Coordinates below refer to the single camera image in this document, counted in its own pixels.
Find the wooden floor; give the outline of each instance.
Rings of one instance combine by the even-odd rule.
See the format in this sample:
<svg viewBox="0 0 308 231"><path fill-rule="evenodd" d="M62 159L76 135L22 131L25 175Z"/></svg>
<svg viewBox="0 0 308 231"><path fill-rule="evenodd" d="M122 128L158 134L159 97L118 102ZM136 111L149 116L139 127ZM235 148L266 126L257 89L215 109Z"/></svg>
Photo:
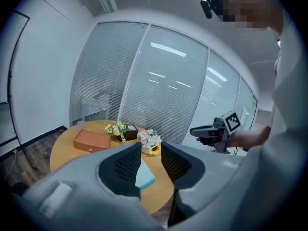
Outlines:
<svg viewBox="0 0 308 231"><path fill-rule="evenodd" d="M51 149L57 138L63 132L64 130L60 130L52 135L46 136L36 143L26 147L23 151L19 151L16 155L12 155L1 162L0 174L3 178L6 178L10 169L12 169L6 178L6 182L9 186L13 186L17 182L23 182L28 186L32 186L39 179L48 175L50 173ZM26 156L31 164L37 168L37 171L32 169ZM163 228L167 228L171 206L172 198L160 210L152 214L152 217L156 219Z"/></svg>

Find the white wall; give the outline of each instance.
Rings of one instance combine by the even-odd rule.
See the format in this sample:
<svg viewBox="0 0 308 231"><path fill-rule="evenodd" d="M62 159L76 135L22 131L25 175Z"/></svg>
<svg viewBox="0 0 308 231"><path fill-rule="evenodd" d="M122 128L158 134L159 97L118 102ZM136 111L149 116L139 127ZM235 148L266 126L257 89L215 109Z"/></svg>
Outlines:
<svg viewBox="0 0 308 231"><path fill-rule="evenodd" d="M271 120L272 112L271 111L266 111L266 110L258 110L257 112L257 117L256 117L256 122L259 124L262 124L264 127L268 126Z"/></svg>
<svg viewBox="0 0 308 231"><path fill-rule="evenodd" d="M205 45L209 46L215 52L223 56L223 58L227 60L243 76L247 84L254 92L257 100L259 98L259 87L256 83L256 80L241 58L219 38L197 24L194 24L182 17L178 17L173 14L146 9L125 9L118 12L97 16L94 19L98 23L121 20L150 22L171 27L187 35L190 35L191 37L202 41Z"/></svg>
<svg viewBox="0 0 308 231"><path fill-rule="evenodd" d="M263 92L260 94L259 109L265 111L272 111L274 107L274 100L271 97L271 92Z"/></svg>
<svg viewBox="0 0 308 231"><path fill-rule="evenodd" d="M252 127L251 127L251 130L254 131L254 130L261 130L263 128L265 128L266 125L262 124L262 123L258 123L258 122L255 122Z"/></svg>
<svg viewBox="0 0 308 231"><path fill-rule="evenodd" d="M69 100L76 65L94 28L78 0L23 0L30 17L14 56L13 119L21 143L59 126L69 127Z"/></svg>
<svg viewBox="0 0 308 231"><path fill-rule="evenodd" d="M0 103L8 101L7 84L11 57L27 21L28 18L13 12L0 32Z"/></svg>

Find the small wooden box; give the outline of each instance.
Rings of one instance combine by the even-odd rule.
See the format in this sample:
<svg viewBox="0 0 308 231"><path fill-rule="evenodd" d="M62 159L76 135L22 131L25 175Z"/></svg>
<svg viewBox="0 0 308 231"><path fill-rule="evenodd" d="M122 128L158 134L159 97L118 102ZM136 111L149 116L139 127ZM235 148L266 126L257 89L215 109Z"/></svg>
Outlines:
<svg viewBox="0 0 308 231"><path fill-rule="evenodd" d="M110 138L110 134L81 130L74 139L74 147L86 152L98 152L109 148Z"/></svg>
<svg viewBox="0 0 308 231"><path fill-rule="evenodd" d="M126 131L124 133L125 140L127 140L127 141L135 140L137 138L138 129L133 124L127 124L127 126L133 126L135 128L135 130L128 130L128 131Z"/></svg>

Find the person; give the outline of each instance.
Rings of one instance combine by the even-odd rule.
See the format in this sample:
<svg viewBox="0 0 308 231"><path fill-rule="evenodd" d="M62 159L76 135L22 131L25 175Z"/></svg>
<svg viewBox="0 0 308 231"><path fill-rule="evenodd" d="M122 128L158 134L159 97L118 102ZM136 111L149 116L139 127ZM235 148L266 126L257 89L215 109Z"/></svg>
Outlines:
<svg viewBox="0 0 308 231"><path fill-rule="evenodd" d="M275 105L269 125L261 130L235 132L230 137L228 147L237 146L249 150L287 128L306 126L307 115L302 108L308 105L306 50L295 23L280 2L211 0L210 7L222 21L235 22L240 27L270 29L281 42L275 91L272 95Z"/></svg>

